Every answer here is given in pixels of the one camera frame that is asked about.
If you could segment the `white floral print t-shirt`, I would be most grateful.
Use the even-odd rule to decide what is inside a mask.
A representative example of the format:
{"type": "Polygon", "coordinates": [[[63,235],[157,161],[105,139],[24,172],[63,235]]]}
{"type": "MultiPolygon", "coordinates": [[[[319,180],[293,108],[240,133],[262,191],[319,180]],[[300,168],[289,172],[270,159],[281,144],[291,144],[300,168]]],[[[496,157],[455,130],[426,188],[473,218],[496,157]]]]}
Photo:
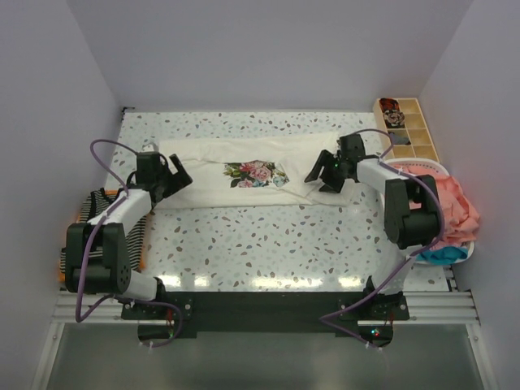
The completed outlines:
{"type": "Polygon", "coordinates": [[[193,182],[161,201],[162,209],[239,206],[347,206],[354,184],[340,193],[307,183],[322,150],[336,150],[337,132],[263,138],[162,140],[161,154],[180,159],[193,182]]]}

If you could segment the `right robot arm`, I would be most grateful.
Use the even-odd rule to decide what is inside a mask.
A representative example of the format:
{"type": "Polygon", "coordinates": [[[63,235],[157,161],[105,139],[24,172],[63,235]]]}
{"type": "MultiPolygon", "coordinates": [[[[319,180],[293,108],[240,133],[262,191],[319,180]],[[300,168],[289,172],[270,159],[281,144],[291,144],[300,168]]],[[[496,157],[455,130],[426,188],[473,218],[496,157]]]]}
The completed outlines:
{"type": "Polygon", "coordinates": [[[381,319],[400,306],[415,258],[443,237],[444,214],[431,175],[412,175],[385,163],[386,154],[367,154],[360,132],[342,136],[337,143],[335,153],[326,149],[320,152],[304,181],[321,180],[322,193],[340,193],[346,180],[376,190],[383,197],[383,229],[388,247],[383,251],[381,265],[366,282],[363,298],[320,320],[330,322],[350,312],[381,319]]]}

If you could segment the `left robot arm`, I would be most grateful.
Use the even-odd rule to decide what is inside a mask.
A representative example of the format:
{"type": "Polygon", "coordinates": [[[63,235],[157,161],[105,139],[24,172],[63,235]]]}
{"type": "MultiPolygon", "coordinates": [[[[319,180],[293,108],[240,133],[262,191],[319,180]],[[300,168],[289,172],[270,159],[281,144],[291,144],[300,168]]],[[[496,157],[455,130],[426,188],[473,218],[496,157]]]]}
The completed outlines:
{"type": "Polygon", "coordinates": [[[86,293],[102,293],[102,301],[111,297],[139,301],[141,311],[151,319],[167,312],[168,299],[158,292],[159,281],[132,269],[127,235],[158,203],[193,179],[176,154],[165,157],[159,152],[136,155],[134,179],[106,210],[67,229],[64,278],[67,290],[76,294],[78,322],[93,311],[81,311],[86,293]]]}

